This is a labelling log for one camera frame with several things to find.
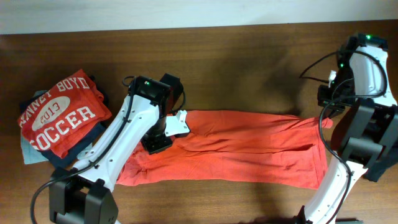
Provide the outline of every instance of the white oval logo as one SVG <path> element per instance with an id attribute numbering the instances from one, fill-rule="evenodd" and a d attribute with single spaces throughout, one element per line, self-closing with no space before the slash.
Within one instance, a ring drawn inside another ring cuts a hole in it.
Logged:
<path id="1" fill-rule="evenodd" d="M 60 96 L 50 100 L 39 112 L 32 124 L 32 130 L 36 131 L 43 125 L 55 120 L 62 112 L 64 112 L 70 103 L 67 96 Z"/>

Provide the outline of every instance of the light blue cloth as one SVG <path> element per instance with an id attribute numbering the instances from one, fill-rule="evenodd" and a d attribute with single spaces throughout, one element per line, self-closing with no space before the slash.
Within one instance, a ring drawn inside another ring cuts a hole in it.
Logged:
<path id="1" fill-rule="evenodd" d="M 33 97 L 41 95 L 47 90 L 40 90 L 35 92 Z M 29 142 L 21 135 L 21 149 L 24 156 L 24 164 L 35 164 L 38 162 L 48 161 L 39 151 L 34 149 Z"/>

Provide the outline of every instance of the wooden table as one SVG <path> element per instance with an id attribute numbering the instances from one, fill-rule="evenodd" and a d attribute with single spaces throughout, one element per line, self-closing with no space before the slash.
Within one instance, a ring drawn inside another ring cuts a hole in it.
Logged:
<path id="1" fill-rule="evenodd" d="M 18 102 L 34 91 L 48 90 L 82 68 L 110 96 L 115 114 L 126 95 L 123 77 L 160 78 L 167 72 L 182 79 L 186 109 L 309 118 L 321 110 L 319 83 L 299 80 L 298 75 L 358 31 L 389 40 L 387 67 L 398 98 L 398 21 L 0 36 L 1 223 L 29 223 L 30 198 L 53 171 L 48 162 L 25 166 L 22 160 Z M 334 59 L 308 75 L 327 78 L 331 69 L 336 69 Z M 397 175 L 395 167 L 376 184 L 360 180 L 339 217 L 397 223 Z M 186 180 L 117 185 L 114 197 L 122 223 L 237 223 L 261 216 L 291 217 L 314 193 L 277 184 Z M 39 223 L 49 223 L 47 190 L 37 201 L 36 214 Z"/>

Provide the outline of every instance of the red fabric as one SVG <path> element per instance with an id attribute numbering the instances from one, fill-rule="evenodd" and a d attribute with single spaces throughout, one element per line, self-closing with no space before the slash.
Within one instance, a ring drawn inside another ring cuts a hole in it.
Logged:
<path id="1" fill-rule="evenodd" d="M 317 189 L 327 170 L 318 118 L 238 111 L 189 111 L 191 133 L 164 152 L 139 144 L 118 184 L 223 179 Z M 325 119 L 324 128 L 332 121 Z"/>
<path id="2" fill-rule="evenodd" d="M 94 125 L 111 117 L 104 96 L 83 70 L 58 82 L 18 119 L 22 135 L 36 150 L 63 158 Z"/>

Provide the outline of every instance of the folded red shirt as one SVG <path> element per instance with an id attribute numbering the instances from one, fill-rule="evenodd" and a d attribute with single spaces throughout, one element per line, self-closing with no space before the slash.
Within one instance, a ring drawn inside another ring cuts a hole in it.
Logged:
<path id="1" fill-rule="evenodd" d="M 148 155 L 139 144 L 118 184 L 223 179 L 317 189 L 327 170 L 318 118 L 238 111 L 189 111 L 191 133 Z M 322 122 L 332 126 L 330 119 Z"/>
<path id="2" fill-rule="evenodd" d="M 21 134 L 36 150 L 63 158 L 94 125 L 111 117 L 104 96 L 83 70 L 58 82 L 18 119 Z"/>

